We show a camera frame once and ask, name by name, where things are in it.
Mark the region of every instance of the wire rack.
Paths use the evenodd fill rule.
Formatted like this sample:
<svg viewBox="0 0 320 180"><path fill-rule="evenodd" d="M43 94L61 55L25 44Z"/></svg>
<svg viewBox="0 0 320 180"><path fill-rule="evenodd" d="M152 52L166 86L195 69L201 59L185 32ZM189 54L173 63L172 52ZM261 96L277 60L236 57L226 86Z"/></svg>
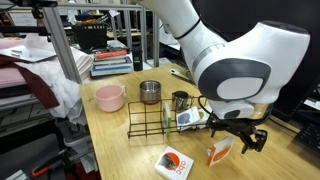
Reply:
<svg viewBox="0 0 320 180"><path fill-rule="evenodd" d="M205 106L207 105L207 100L205 98L191 97L189 99L188 106L186 108L189 109L191 107L196 106L200 108L198 99L200 103ZM164 103L168 103L170 107L171 113L171 125L170 127L165 127L162 122L162 107ZM205 123L202 124L194 124L194 125L185 125L185 126L177 126L176 116L181 112L177 112L172 108L172 99L161 99L158 103L153 105L145 104L141 101L129 102L128 103L129 110L129 131L127 133L128 138L135 136L148 136L148 135L157 135L157 134L166 134L167 136L170 133L180 133L184 131L196 131L198 129L202 129L205 126Z"/></svg>

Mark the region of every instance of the stainless steel cup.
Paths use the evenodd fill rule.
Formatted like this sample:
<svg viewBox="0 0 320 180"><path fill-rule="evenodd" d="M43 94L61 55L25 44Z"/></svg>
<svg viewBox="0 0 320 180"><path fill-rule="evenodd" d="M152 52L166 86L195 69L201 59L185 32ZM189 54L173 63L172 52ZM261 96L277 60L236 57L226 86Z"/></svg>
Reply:
<svg viewBox="0 0 320 180"><path fill-rule="evenodd" d="M172 110L176 112L181 112L188 109L189 106L193 104L193 96L185 91L176 91L172 93Z"/></svg>
<svg viewBox="0 0 320 180"><path fill-rule="evenodd" d="M140 100L146 104L156 104L161 100L161 84L148 80L140 83Z"/></svg>

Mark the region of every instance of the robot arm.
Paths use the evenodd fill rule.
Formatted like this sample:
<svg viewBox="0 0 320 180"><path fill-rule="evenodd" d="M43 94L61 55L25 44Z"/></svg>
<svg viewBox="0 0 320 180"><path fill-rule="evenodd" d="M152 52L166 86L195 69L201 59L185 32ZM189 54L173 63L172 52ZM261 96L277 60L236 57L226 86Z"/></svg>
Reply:
<svg viewBox="0 0 320 180"><path fill-rule="evenodd" d="M264 123L308 48L302 28L263 21L242 37L226 42L201 22L189 0L131 0L153 11L180 43L201 94L213 110L212 129L239 136L247 149L261 151ZM251 140L254 134L256 141Z"/></svg>

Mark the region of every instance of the cable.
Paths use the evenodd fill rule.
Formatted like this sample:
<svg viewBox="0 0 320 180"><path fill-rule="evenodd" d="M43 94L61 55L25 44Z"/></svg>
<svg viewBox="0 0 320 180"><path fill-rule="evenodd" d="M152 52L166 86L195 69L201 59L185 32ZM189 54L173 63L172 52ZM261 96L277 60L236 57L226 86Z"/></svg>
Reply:
<svg viewBox="0 0 320 180"><path fill-rule="evenodd" d="M15 7L15 6L16 6L16 5L14 4L14 5L10 6L10 7L5 8L5 9L0 9L0 13L6 12L6 11L10 10L11 8L13 8L13 7Z"/></svg>

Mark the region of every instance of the wooden table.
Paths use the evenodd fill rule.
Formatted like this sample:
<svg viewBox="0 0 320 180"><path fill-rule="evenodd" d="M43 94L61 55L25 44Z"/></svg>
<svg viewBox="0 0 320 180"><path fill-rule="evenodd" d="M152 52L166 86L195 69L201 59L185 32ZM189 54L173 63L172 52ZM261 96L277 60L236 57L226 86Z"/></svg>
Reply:
<svg viewBox="0 0 320 180"><path fill-rule="evenodd" d="M102 179L164 179L154 165L167 146L171 146L194 160L188 179L319 179L320 159L293 140L292 132L273 121L259 126L269 132L262 152L241 154L243 143L239 138L230 154L218 164L207 167L207 148L227 135L216 132L210 138L208 130L188 131L165 135L138 136L128 139L128 102L139 101L139 84L156 80L162 84L162 98L184 90L198 96L197 88L172 77L169 73L176 65L118 76L81 85L82 101L91 132L93 146ZM126 104L117 112L101 111L94 92L105 85L125 85Z"/></svg>

